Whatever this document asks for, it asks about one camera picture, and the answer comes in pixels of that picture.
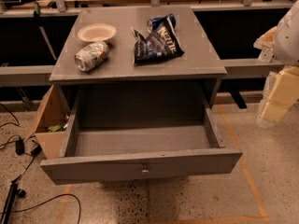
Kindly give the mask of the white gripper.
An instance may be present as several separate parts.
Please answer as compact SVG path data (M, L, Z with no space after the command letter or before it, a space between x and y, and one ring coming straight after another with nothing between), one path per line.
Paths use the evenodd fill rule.
M269 63L274 55L274 38L277 27L273 27L261 35L253 43L259 49L258 60ZM261 112L261 119L268 122L278 122L289 108L299 100L299 67L289 66L275 74L275 82L266 98Z

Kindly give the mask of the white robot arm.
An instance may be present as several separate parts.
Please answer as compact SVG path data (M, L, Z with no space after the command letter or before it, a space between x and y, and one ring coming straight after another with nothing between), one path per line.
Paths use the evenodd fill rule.
M284 68L266 79L258 122L262 127L278 123L299 100L299 1L253 44L261 51L258 59L269 63L272 58Z

